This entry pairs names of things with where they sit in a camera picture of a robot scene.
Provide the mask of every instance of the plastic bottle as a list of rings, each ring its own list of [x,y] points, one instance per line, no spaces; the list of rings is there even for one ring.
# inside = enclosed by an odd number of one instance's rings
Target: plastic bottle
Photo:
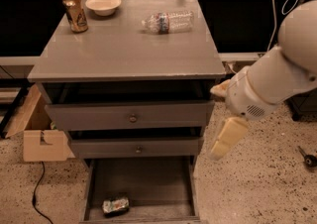
[[[154,34],[168,34],[190,31],[194,23],[194,13],[188,10],[156,13],[142,21],[143,26]]]

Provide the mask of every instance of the floor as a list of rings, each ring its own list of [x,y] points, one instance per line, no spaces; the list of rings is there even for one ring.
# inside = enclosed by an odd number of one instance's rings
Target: floor
[[[317,169],[307,169],[297,150],[317,151],[317,118],[293,122],[281,105],[252,122],[248,135],[218,162],[208,156],[217,122],[228,116],[219,100],[205,133],[194,181],[200,217],[209,224],[317,223]],[[0,140],[0,223],[49,223],[32,207],[40,163],[23,161],[23,134]],[[45,163],[38,208],[54,224],[78,223],[88,173],[80,160]]]

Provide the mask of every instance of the brown metal can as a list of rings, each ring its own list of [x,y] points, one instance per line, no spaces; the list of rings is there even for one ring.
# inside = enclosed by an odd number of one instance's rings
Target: brown metal can
[[[85,12],[81,7],[81,0],[62,0],[66,9],[67,19],[70,28],[75,33],[84,32],[88,29]]]

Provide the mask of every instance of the bowl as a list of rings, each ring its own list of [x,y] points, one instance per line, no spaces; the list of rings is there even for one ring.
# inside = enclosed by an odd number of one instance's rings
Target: bowl
[[[121,0],[87,0],[86,7],[100,16],[112,15],[121,5]]]

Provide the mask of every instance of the drawer knob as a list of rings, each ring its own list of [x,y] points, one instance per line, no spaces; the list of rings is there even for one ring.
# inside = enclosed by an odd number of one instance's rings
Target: drawer knob
[[[130,118],[129,118],[129,121],[130,121],[131,123],[136,123],[136,122],[138,121],[138,118],[137,118],[137,116],[136,116],[135,114],[132,114],[132,115],[130,116]]]
[[[137,147],[136,153],[137,153],[137,154],[140,154],[141,152],[142,152],[142,147]]]

